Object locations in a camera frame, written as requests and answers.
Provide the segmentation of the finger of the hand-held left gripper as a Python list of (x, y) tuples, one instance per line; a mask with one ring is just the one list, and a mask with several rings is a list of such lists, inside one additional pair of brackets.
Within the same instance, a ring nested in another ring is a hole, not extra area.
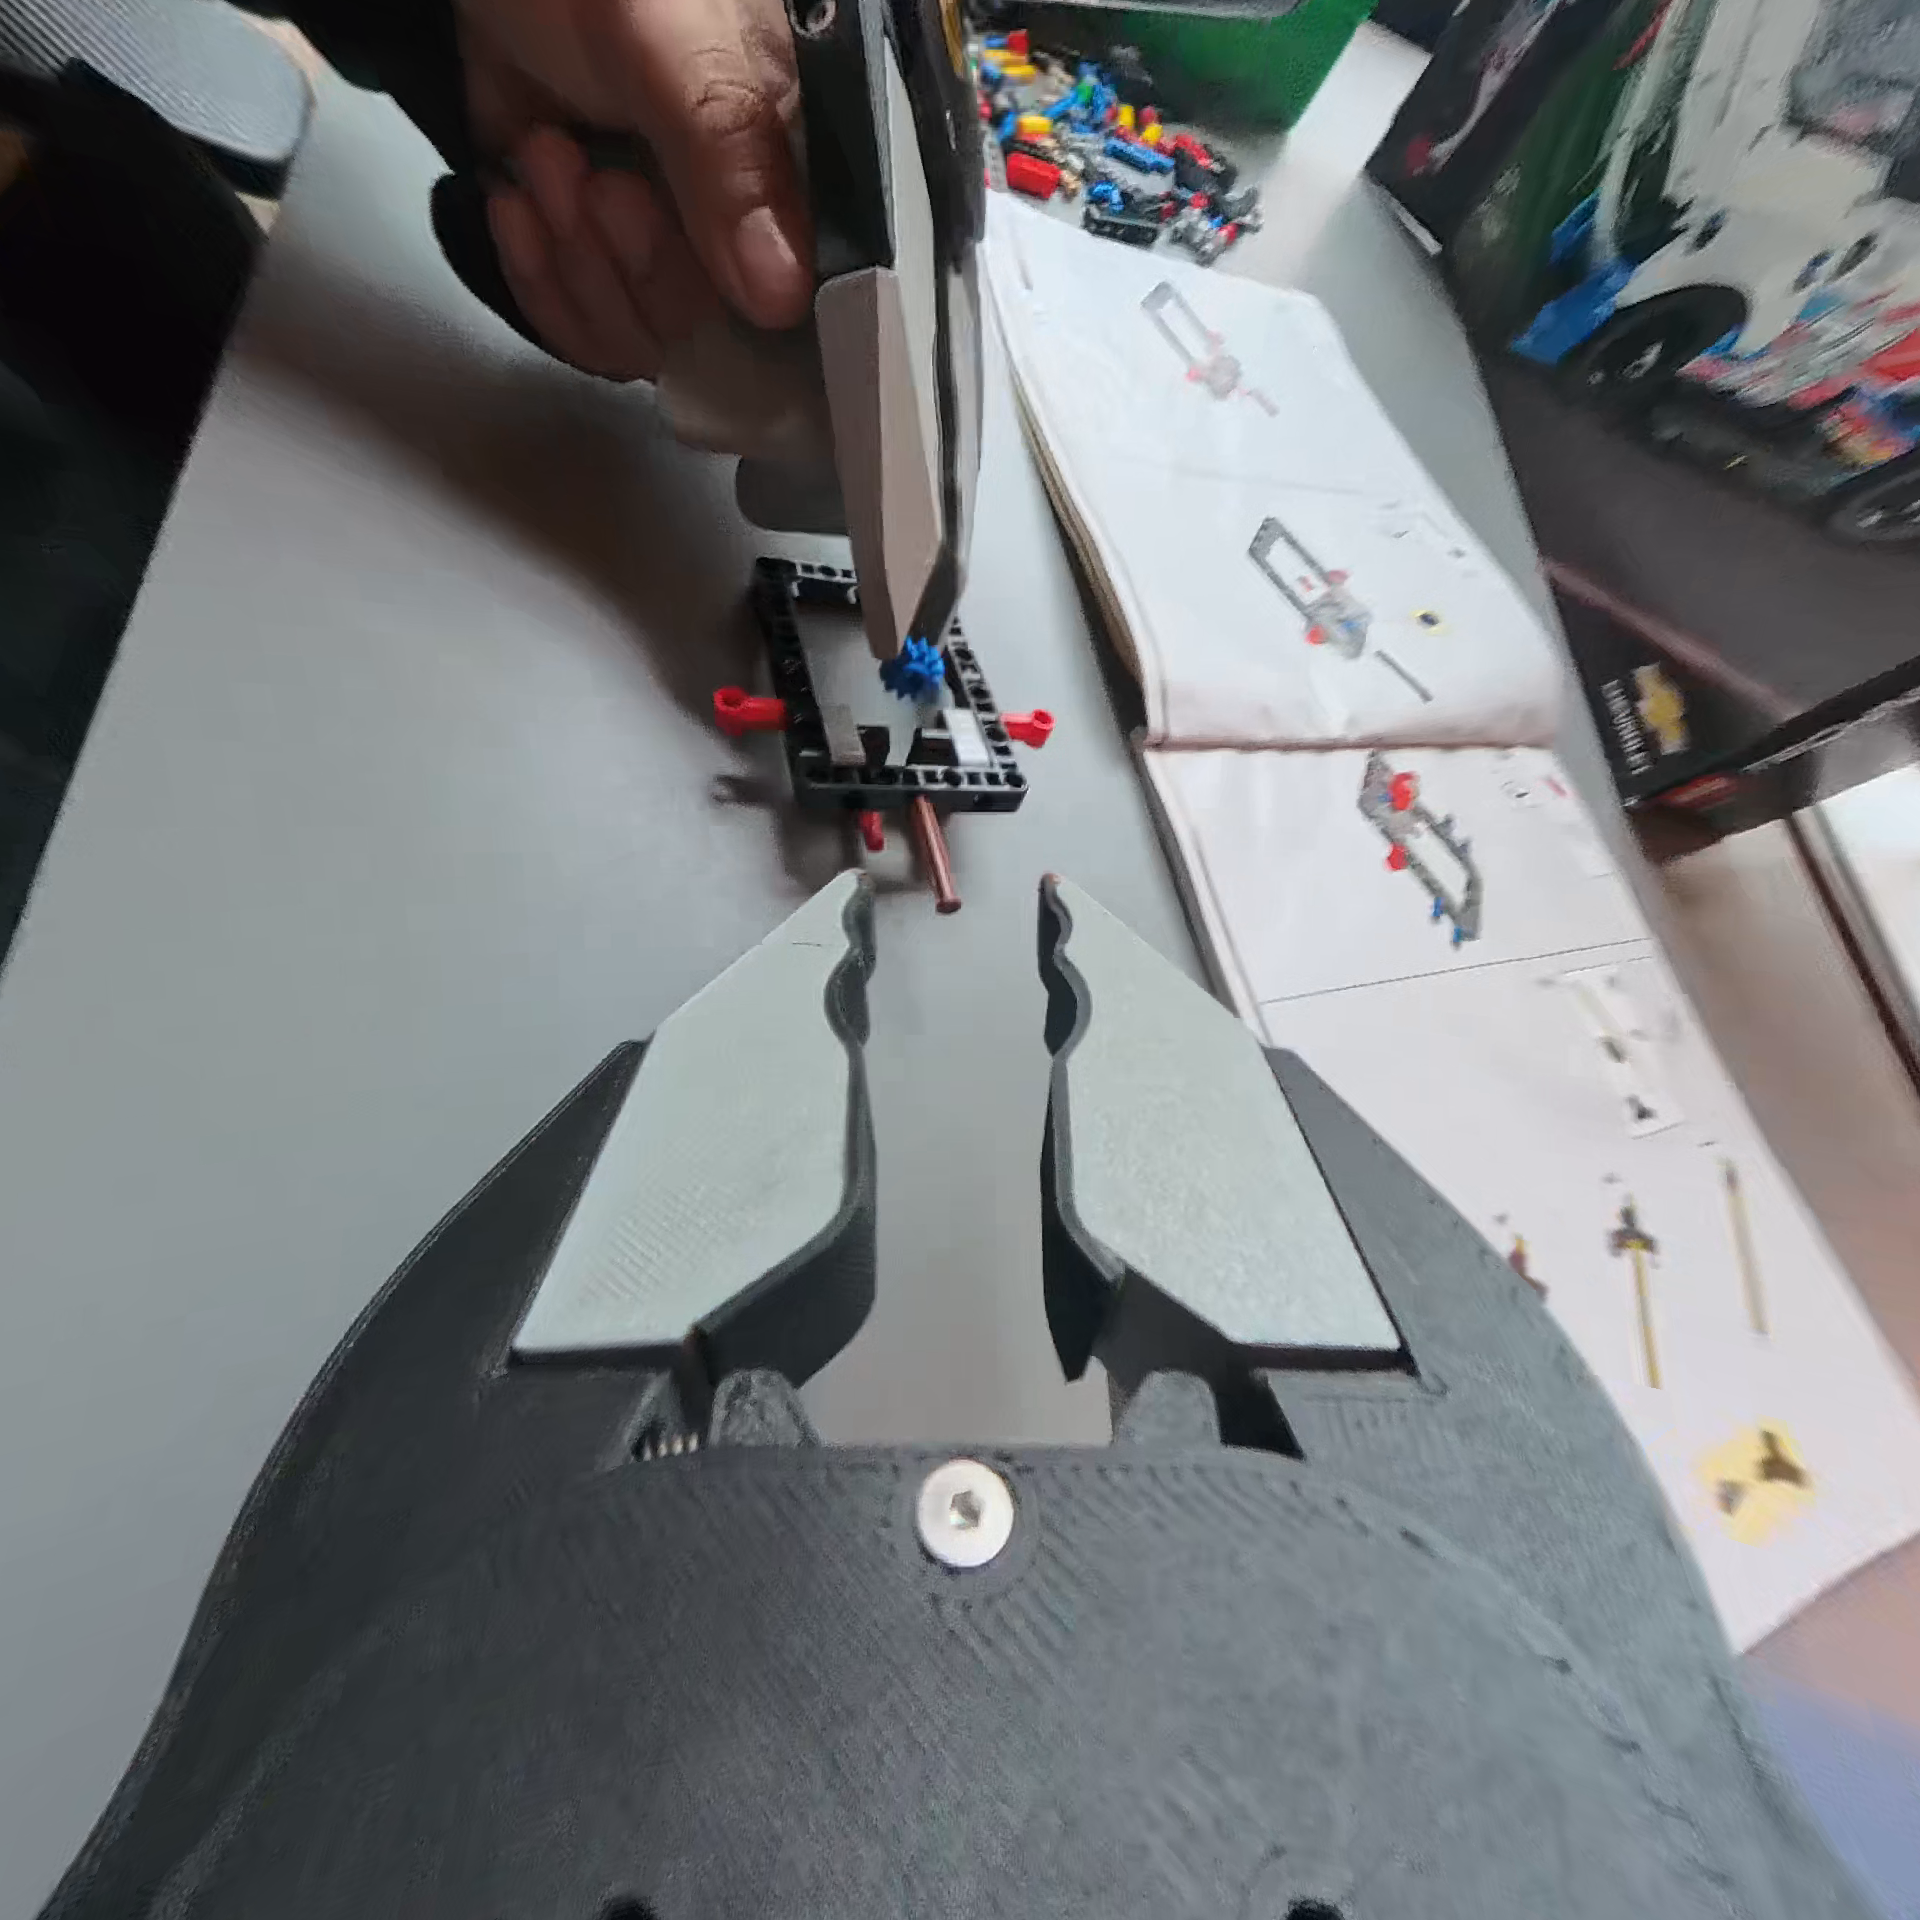
[(809, 326), (767, 334), (707, 321), (659, 358), (659, 410), (678, 445), (829, 465), (851, 532), (859, 627), (877, 659), (930, 639), (949, 614), (949, 436), (937, 230), (908, 91), (891, 57), (872, 60), (872, 123), (891, 262), (851, 266), (817, 289)]
[(975, 525), (975, 465), (981, 465), (981, 289), (975, 289), (975, 242), (988, 230), (988, 161), (975, 136), (975, 99), (973, 85), (930, 85), (937, 99), (937, 135), (930, 135), (930, 241), (945, 266), (945, 321), (937, 321), (937, 355), (945, 355), (945, 567), (930, 612), (953, 614), (963, 567), (973, 567), (973, 525)]

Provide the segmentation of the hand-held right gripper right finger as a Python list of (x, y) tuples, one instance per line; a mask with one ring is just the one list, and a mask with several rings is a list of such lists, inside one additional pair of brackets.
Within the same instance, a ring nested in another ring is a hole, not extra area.
[(1039, 882), (1043, 1323), (1061, 1372), (1410, 1372), (1252, 1033), (1069, 879)]

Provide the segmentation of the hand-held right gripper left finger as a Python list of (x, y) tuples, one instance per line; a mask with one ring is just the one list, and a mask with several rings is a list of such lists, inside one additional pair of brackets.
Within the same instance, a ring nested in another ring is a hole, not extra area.
[(843, 872), (639, 1054), (509, 1354), (809, 1384), (877, 1304), (872, 879)]

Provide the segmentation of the black lego frame assembly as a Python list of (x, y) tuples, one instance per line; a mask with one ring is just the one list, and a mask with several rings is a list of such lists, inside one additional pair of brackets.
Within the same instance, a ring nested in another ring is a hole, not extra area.
[(877, 675), (856, 567), (758, 552), (748, 614), (767, 688), (727, 685), (708, 717), (727, 737), (778, 737), (794, 802), (851, 820), (868, 851), (929, 796), (937, 813), (1016, 813), (1023, 750), (1056, 737), (1046, 710), (1012, 710), (959, 623), (937, 639), (949, 699), (915, 710)]

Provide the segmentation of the pile of loose lego pieces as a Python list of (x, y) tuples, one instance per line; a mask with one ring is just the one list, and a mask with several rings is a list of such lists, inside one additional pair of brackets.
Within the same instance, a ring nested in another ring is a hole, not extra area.
[(1024, 26), (963, 34), (981, 184), (1120, 252), (1213, 266), (1266, 230), (1266, 190), (1172, 123), (1140, 52), (1082, 57)]

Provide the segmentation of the lego instruction booklet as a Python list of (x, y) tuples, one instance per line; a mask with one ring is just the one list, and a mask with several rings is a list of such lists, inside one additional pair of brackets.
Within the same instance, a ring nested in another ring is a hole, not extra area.
[(1544, 623), (1313, 298), (1012, 196), (981, 283), (1213, 988), (1556, 1309), (1764, 1645), (1911, 1529), (1912, 1428), (1556, 752)]

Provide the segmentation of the lego set box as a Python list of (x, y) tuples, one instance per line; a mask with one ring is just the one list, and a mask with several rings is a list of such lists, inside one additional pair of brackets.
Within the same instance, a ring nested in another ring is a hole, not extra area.
[(1624, 808), (1912, 761), (1920, 5), (1459, 5), (1368, 184), (1436, 252)]

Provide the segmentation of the person's left hand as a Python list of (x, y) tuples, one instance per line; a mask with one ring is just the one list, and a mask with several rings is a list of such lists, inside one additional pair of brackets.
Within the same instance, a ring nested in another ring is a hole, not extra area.
[(730, 311), (790, 334), (817, 255), (771, 0), (453, 5), (487, 235), (530, 340), (611, 383)]

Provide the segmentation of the green plastic bin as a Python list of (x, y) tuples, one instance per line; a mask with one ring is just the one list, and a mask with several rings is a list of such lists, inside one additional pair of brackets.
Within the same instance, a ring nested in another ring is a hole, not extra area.
[(1039, 0), (996, 5), (1092, 60), (1120, 99), (1233, 127), (1292, 127), (1377, 0)]

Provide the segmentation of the grey mesh chair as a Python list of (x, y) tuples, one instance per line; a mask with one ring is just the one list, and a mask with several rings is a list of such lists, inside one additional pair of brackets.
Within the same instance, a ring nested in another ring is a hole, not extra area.
[(278, 201), (310, 127), (310, 80), (218, 0), (5, 0), (5, 85), (104, 85), (183, 135), (240, 196)]

